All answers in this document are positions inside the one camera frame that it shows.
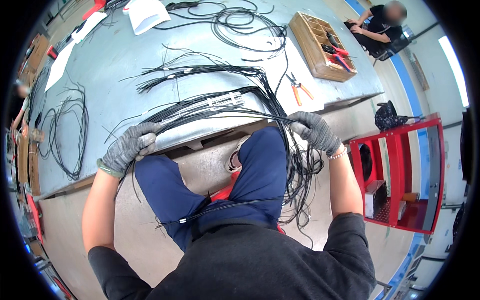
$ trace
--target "beaded bracelet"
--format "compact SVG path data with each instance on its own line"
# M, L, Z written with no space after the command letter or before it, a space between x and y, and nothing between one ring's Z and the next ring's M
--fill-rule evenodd
M342 153L337 154L337 155L332 155L332 156L329 156L329 157L327 157L327 158L328 158L328 160L332 160L332 159L336 159L336 158L342 157L342 156L344 156L345 154L347 154L347 148L346 148L346 147L343 149Z

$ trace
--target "patterned bag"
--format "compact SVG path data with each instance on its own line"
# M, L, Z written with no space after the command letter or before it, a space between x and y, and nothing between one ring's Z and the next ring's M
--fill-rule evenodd
M380 108L375 113L375 125L380 131L386 131L405 124L409 119L421 119L421 117L407 117L396 114L393 103L388 100L387 103L377 104Z

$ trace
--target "navy blue pants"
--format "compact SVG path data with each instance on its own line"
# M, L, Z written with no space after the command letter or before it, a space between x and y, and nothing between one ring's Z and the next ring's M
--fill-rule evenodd
M252 220L276 227L287 181L287 158L280 130L265 127L254 132L241 146L238 158L242 170L229 200L215 201L204 211L232 203L269 200L212 211L198 218L199 227L226 219ZM205 198L183 184L178 164L167 157L146 156L136 163L135 176L148 204L162 223L178 221L192 214ZM170 224L165 228L185 251L192 239L192 223Z

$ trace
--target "white sneaker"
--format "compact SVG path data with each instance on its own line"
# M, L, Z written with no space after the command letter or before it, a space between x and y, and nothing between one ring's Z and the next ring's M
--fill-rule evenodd
M225 162L225 170L227 170L228 173L235 173L241 170L241 166L233 165L232 159L235 154L238 155L238 152L240 151L240 147L246 140L248 140L249 137L250 137L249 135L245 135L239 140L239 143L237 144L237 148L235 148L235 150L232 152L232 154L230 154L227 161Z

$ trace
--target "black sweatshirt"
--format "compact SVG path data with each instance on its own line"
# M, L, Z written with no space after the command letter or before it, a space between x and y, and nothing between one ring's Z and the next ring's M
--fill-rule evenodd
M222 227L192 243L154 288L112 249L94 247L88 260L109 300L361 300L376 285L363 216L352 213L332 221L323 252L256 225Z

